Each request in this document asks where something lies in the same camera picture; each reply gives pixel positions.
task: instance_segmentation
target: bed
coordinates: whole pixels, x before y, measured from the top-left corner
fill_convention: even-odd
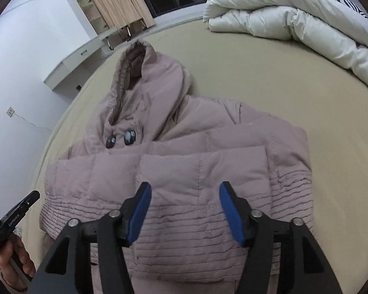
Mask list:
[[[313,171],[314,233],[345,294],[368,279],[368,87],[350,71],[297,42],[213,33],[193,21],[148,36],[193,76],[194,95],[247,102],[304,128]],[[42,198],[22,223],[23,239],[38,265],[44,232],[39,212],[44,174],[82,138],[91,112],[109,91],[117,50],[87,81],[45,148],[32,189]]]

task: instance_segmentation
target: wall socket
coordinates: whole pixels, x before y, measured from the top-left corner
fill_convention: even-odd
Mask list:
[[[10,117],[12,117],[12,116],[14,116],[14,114],[15,114],[14,109],[12,107],[8,108],[7,115],[10,116]]]

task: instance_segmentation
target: snap button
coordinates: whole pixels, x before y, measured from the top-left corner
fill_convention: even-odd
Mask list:
[[[116,135],[112,135],[106,141],[106,148],[110,149],[113,148],[116,144]]]
[[[127,130],[124,134],[124,144],[126,146],[132,145],[136,140],[136,134],[134,130]]]

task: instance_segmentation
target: curtain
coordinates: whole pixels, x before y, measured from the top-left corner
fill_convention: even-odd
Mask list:
[[[109,27],[125,27],[143,19],[146,27],[155,25],[144,0],[93,0]]]

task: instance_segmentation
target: blue gripper pad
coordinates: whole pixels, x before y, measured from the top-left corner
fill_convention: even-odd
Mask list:
[[[141,186],[139,189],[144,189],[144,191],[130,219],[127,235],[127,241],[130,245],[139,237],[140,229],[142,228],[144,218],[146,217],[151,202],[151,185],[145,184],[145,186]]]
[[[224,210],[226,218],[228,219],[230,232],[232,233],[233,238],[240,243],[241,246],[244,246],[245,238],[242,220],[236,207],[234,206],[233,200],[230,197],[228,188],[225,184],[221,184],[219,186],[219,200],[221,201],[222,209]]]

